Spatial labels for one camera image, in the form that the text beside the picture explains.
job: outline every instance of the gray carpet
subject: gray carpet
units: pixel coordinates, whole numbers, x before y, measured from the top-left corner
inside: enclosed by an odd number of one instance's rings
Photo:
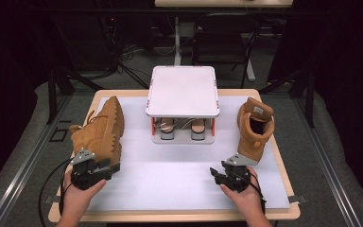
[[[267,38],[259,38],[252,52],[251,62],[257,80],[246,82],[246,88],[260,89],[266,85],[268,69],[271,64],[277,42]],[[182,64],[189,64],[188,46],[183,49]],[[138,69],[136,72],[146,83],[156,65],[173,64],[172,55],[161,55],[156,52],[136,51],[133,58],[125,61],[125,65]],[[228,66],[216,66],[216,79],[219,88],[237,88],[240,82],[241,70],[232,72]],[[65,129],[70,124],[82,124],[94,91],[84,84],[73,81],[77,91],[68,100],[67,105],[60,112],[55,123],[58,129]],[[97,79],[95,82],[109,89],[143,89],[138,83],[125,73],[116,73],[112,76]],[[263,95],[262,99],[275,110],[276,131],[275,138],[281,151],[289,179],[296,195],[305,195],[308,202],[302,203],[301,216],[295,220],[279,221],[278,226],[349,226],[336,200],[331,185],[322,171],[317,156],[317,148],[308,132],[306,122],[303,121],[302,111],[298,108],[299,100],[290,99],[285,93],[287,86],[283,86],[270,95]],[[0,205],[2,199],[10,192],[10,184],[18,177],[18,170],[23,167],[30,152],[35,148],[41,150],[41,156],[35,157],[36,165],[25,185],[19,188],[18,197],[12,198],[13,203],[5,209],[0,209],[0,226],[42,226],[38,215],[38,196],[45,178],[63,160],[70,156],[72,144],[68,133],[63,142],[49,142],[52,131],[46,131],[45,122],[48,119],[47,85],[43,84],[36,90],[39,101],[35,113],[27,126],[21,140],[10,156],[7,164],[0,173]],[[314,106],[315,131],[322,142],[327,155],[333,164],[338,178],[347,192],[353,209],[363,226],[363,190],[358,185],[352,171],[344,162],[344,152],[339,143],[338,134],[333,126],[330,116],[324,108],[322,99],[315,97]],[[56,194],[59,186],[59,174],[53,176],[46,186],[45,195]],[[43,204],[43,216],[47,226],[49,223],[47,213],[50,207]],[[105,226],[105,223],[82,223],[80,226]],[[138,226],[136,224],[119,224],[114,226]]]

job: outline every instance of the hand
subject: hand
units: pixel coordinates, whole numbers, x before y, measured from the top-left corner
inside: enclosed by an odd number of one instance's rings
[[[106,183],[101,180],[87,190],[81,190],[71,184],[72,170],[64,175],[64,194],[63,211],[57,226],[77,226],[82,216],[87,211],[90,201]]]
[[[255,180],[255,178],[258,179],[255,170],[249,166],[247,166],[247,170],[251,173],[252,184],[258,187],[258,182]],[[240,193],[232,191],[225,184],[221,184],[220,189],[233,201],[250,227],[270,226],[269,221],[262,212],[259,194],[252,186],[249,185],[246,190]]]

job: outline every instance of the tan work boot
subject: tan work boot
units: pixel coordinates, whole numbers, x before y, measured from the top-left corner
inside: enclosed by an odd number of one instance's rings
[[[109,98],[99,114],[87,119],[84,127],[70,126],[75,155],[82,148],[95,154],[95,161],[111,159],[111,166],[120,162],[122,145],[119,142],[125,129],[122,107],[116,96]]]
[[[240,129],[239,154],[259,162],[264,153],[265,143],[275,131],[273,109],[249,97],[238,111],[237,125]]]

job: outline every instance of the office chair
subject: office chair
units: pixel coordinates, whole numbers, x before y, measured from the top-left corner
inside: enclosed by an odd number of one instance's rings
[[[192,64],[244,65],[240,88],[247,77],[250,54],[260,22],[246,12],[209,13],[194,25]]]

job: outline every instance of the desk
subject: desk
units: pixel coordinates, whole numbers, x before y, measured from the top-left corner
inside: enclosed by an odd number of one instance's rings
[[[102,90],[95,94],[89,113],[96,110],[102,97],[109,96],[140,96],[145,97],[148,95],[148,90]],[[219,96],[254,96],[260,99],[256,90],[252,89],[219,89]],[[288,196],[293,196],[294,192],[291,187],[290,181],[285,171],[285,166],[281,158],[280,152],[277,149],[276,141],[273,135],[270,137],[269,143],[274,148],[272,153],[277,163],[277,167],[281,174],[285,192]],[[113,181],[116,178],[116,173],[113,175]],[[286,209],[267,209],[268,219],[295,219],[300,215],[300,209],[297,203],[290,204]],[[49,212],[49,219],[57,222],[60,219],[59,207],[54,203]],[[105,211],[105,212],[87,212],[81,221],[101,221],[101,222],[178,222],[178,221],[232,221],[243,220],[236,210],[131,210],[131,211]]]
[[[162,8],[246,8],[246,9],[288,9],[293,0],[155,0],[155,7]],[[175,20],[175,65],[181,65],[182,55],[180,51],[180,22]],[[247,67],[249,81],[255,81],[251,61]]]

